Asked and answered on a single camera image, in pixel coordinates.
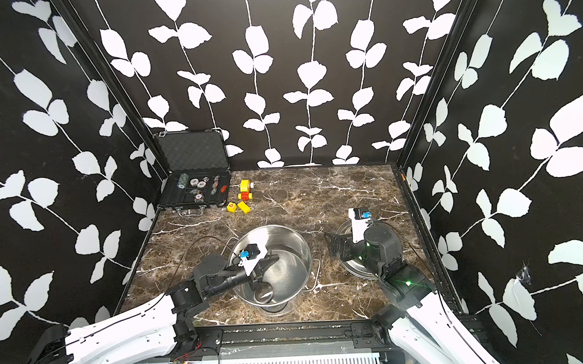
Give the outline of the yellow flat toy brick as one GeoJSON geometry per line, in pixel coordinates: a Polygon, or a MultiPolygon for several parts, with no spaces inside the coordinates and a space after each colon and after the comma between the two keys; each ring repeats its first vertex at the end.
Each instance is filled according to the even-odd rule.
{"type": "Polygon", "coordinates": [[[251,212],[251,208],[248,207],[248,204],[246,204],[245,202],[241,201],[238,203],[238,209],[240,209],[244,214],[250,213],[251,212]]]}

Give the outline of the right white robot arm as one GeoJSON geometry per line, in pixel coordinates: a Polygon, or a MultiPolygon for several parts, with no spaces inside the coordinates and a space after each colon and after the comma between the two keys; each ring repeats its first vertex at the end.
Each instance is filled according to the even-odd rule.
{"type": "Polygon", "coordinates": [[[359,236],[327,233],[324,239],[331,257],[357,260],[377,278],[390,303],[375,316],[374,337],[404,357],[400,364],[501,364],[476,319],[456,315],[439,287],[407,262],[391,225],[373,222],[359,236]]]}

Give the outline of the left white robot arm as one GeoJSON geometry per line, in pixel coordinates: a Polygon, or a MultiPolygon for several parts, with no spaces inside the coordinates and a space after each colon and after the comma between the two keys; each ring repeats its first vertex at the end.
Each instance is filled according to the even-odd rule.
{"type": "Polygon", "coordinates": [[[193,317],[208,309],[212,298],[235,287],[259,286],[278,260],[263,249],[244,252],[236,264],[209,255],[189,280],[125,313],[79,328],[48,328],[27,364],[130,364],[185,354],[199,343],[193,317]]]}

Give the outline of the yellow red toy block figure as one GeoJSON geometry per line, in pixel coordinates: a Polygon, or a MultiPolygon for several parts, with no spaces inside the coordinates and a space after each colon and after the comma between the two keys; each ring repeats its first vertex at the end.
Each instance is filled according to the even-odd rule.
{"type": "Polygon", "coordinates": [[[238,194],[238,199],[241,201],[252,200],[254,195],[252,194],[252,189],[254,188],[254,183],[249,179],[244,179],[240,182],[240,189],[238,194]]]}

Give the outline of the stainless steel pot lid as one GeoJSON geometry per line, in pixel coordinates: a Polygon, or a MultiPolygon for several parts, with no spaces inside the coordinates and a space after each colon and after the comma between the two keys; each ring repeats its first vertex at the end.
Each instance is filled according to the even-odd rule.
{"type": "Polygon", "coordinates": [[[354,242],[353,224],[344,222],[338,228],[340,239],[336,255],[345,269],[364,280],[384,280],[404,265],[403,239],[391,225],[372,220],[366,224],[363,239],[354,242]]]}

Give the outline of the small yellow cube block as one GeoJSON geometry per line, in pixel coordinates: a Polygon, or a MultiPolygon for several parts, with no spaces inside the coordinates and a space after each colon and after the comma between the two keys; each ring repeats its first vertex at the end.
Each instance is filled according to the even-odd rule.
{"type": "Polygon", "coordinates": [[[237,211],[237,209],[238,209],[238,206],[237,206],[237,205],[236,205],[234,202],[232,202],[232,203],[229,203],[229,204],[227,205],[227,211],[228,211],[228,212],[230,212],[230,213],[234,213],[234,212],[236,212],[236,211],[237,211]]]}

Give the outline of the open black carrying case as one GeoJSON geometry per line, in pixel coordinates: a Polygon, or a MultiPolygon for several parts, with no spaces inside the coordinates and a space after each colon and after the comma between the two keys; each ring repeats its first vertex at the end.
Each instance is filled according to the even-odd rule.
{"type": "Polygon", "coordinates": [[[163,132],[156,140],[169,170],[159,208],[188,217],[228,203],[231,171],[220,131],[163,132]]]}

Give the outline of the metal ladle spoon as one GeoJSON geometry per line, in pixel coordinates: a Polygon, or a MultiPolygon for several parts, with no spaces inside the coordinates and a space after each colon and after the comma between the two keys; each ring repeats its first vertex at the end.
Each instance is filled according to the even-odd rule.
{"type": "Polygon", "coordinates": [[[253,289],[253,297],[256,303],[267,304],[270,303],[274,297],[273,286],[269,282],[257,282],[253,289]]]}

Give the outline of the black front rail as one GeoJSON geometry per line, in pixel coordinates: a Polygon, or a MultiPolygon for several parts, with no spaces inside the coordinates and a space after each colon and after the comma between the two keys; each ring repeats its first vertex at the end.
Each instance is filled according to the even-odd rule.
{"type": "Polygon", "coordinates": [[[292,344],[351,341],[355,348],[389,348],[388,332],[399,318],[395,313],[355,321],[323,321],[285,324],[247,324],[198,327],[176,338],[176,353],[197,347],[219,351],[224,345],[292,344]]]}

